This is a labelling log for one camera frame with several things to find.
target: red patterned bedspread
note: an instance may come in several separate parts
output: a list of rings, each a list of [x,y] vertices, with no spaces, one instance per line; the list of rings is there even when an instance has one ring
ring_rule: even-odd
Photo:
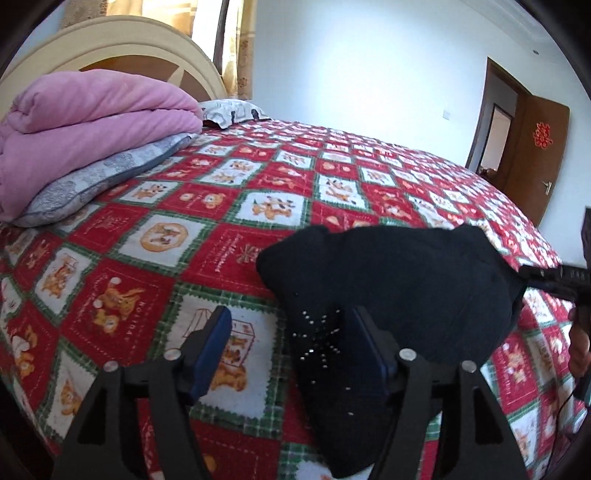
[[[431,154],[299,123],[207,129],[65,221],[2,227],[2,378],[57,453],[101,365],[161,355],[225,304],[232,337],[191,411],[214,478],[330,480],[290,374],[285,319],[256,274],[256,256],[311,223],[341,231],[463,222],[480,226],[515,268],[557,262],[502,193]],[[528,291],[518,330],[482,369],[534,478],[547,462],[557,406],[573,388],[567,308]],[[574,403],[565,411],[561,428],[582,421]],[[148,467],[162,478],[144,404],[141,412]],[[438,430],[433,421],[423,478]]]

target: screw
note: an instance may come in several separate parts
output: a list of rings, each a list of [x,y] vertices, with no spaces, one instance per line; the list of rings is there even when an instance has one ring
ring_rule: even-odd
[[[181,350],[178,348],[169,348],[164,352],[164,358],[168,361],[178,360],[181,358]]]
[[[114,372],[118,368],[119,364],[115,360],[109,360],[107,363],[103,365],[103,370],[108,373]]]
[[[411,348],[403,348],[398,354],[402,360],[406,360],[408,362],[412,362],[417,357],[417,353]]]
[[[476,364],[472,360],[464,360],[462,362],[462,368],[470,374],[472,374],[476,370],[478,370],[478,367],[476,366]]]

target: folded pink blanket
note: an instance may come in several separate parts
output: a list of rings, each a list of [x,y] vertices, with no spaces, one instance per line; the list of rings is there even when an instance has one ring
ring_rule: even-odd
[[[0,221],[19,217],[45,185],[77,168],[202,126],[184,110],[121,113],[32,134],[0,125]]]
[[[197,100],[170,83],[99,69],[39,77],[14,99],[2,123],[30,134],[118,113],[157,109],[187,110],[203,118]]]

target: black cloth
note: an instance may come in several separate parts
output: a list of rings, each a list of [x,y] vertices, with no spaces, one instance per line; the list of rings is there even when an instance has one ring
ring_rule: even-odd
[[[321,383],[329,385],[335,375],[300,361],[311,338],[338,328],[342,312],[364,306],[401,348],[431,362],[469,359],[481,366],[514,328],[525,291],[482,230],[467,225],[451,231],[370,226],[344,233],[311,226],[263,250],[256,268],[287,314],[304,406],[337,478],[376,461],[397,406],[363,395],[359,379],[352,385],[359,394],[345,404],[330,391],[315,394],[311,382],[317,386],[324,375]],[[331,365],[337,372],[338,362]]]

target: cream headboard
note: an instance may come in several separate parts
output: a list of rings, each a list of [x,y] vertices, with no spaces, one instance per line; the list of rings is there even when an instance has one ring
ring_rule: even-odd
[[[41,75],[90,69],[174,83],[199,101],[228,96],[215,66],[188,36],[151,18],[117,15],[65,28],[7,70],[0,79],[0,118]]]

